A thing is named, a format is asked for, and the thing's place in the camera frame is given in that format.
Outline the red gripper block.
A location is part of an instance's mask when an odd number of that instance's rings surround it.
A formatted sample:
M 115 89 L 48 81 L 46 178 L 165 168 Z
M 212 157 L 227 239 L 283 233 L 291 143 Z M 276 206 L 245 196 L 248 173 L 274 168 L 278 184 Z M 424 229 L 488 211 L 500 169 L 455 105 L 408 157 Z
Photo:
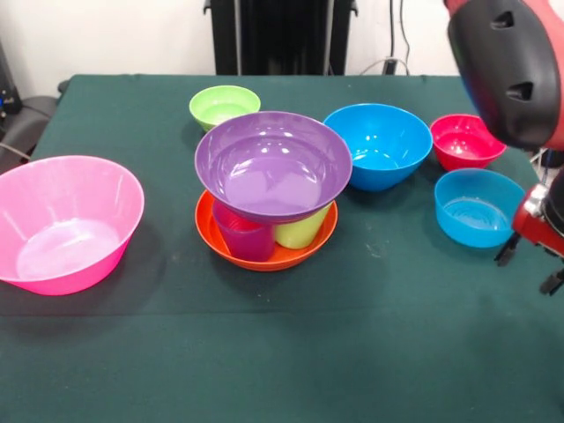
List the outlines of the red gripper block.
M 554 256 L 563 257 L 563 215 L 550 203 L 549 188 L 534 185 L 519 204 L 512 225 L 515 233 L 502 246 L 494 261 L 505 266 L 512 259 L 521 236 Z M 551 273 L 540 285 L 543 295 L 553 296 L 564 285 L 564 269 Z

